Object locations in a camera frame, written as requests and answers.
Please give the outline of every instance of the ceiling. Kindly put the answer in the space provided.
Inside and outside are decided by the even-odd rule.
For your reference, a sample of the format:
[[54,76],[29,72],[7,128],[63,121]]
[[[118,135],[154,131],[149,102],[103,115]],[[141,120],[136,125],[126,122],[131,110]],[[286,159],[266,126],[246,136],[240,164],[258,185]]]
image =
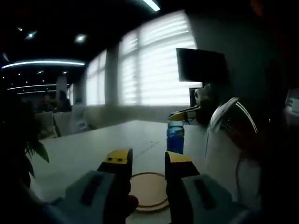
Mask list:
[[[88,64],[99,52],[118,43],[124,34],[145,21],[180,9],[202,10],[217,5],[229,8],[228,1],[231,6],[237,2],[211,0],[209,3],[200,1],[199,5],[193,0],[154,1],[161,8],[158,12],[142,0],[84,0],[76,3],[73,0],[4,0],[0,14],[0,66],[35,59],[73,59]],[[30,32],[35,31],[34,38],[26,39]],[[87,35],[83,44],[74,42],[78,34]],[[68,83],[72,83],[85,68],[17,66],[3,69],[0,82],[7,88],[54,84],[57,76],[65,70],[68,71]]]

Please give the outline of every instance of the window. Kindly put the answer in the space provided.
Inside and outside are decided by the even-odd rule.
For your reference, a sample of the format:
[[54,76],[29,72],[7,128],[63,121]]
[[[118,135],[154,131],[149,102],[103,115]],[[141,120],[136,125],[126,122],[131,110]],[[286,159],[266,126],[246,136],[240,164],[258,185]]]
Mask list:
[[119,99],[123,105],[189,105],[189,88],[179,82],[176,48],[196,49],[183,12],[151,21],[127,34],[119,58]]
[[87,105],[105,104],[105,64],[106,50],[93,59],[87,68],[86,103]]
[[67,90],[67,98],[70,99],[71,105],[74,104],[74,84]]

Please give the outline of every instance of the round wooden tray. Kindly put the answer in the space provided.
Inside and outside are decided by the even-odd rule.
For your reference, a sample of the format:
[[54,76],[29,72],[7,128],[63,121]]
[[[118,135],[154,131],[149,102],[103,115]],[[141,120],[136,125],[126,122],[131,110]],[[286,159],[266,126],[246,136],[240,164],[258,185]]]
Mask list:
[[166,180],[162,174],[146,172],[133,175],[130,194],[139,200],[137,211],[155,212],[169,205]]

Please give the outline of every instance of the blue water bottle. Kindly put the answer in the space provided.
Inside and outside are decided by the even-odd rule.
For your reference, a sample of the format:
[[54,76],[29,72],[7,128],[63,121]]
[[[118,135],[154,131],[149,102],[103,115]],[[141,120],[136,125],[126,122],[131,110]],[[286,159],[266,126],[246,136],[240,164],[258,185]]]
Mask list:
[[167,151],[183,154],[184,135],[183,121],[170,120],[167,126]]

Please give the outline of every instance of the table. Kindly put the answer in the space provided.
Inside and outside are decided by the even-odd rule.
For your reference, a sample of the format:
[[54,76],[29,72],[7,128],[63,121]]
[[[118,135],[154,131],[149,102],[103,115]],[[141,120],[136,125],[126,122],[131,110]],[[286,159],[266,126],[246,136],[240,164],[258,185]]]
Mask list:
[[[133,149],[133,174],[158,172],[164,174],[167,124],[130,121],[86,133],[57,139],[46,139],[50,163],[34,155],[36,182],[45,200],[63,196],[65,189],[89,170],[96,170],[111,151]],[[206,131],[200,126],[185,125],[184,154],[192,157],[199,171],[204,169],[203,154]],[[169,210],[156,214],[132,214],[127,223],[170,223]]]

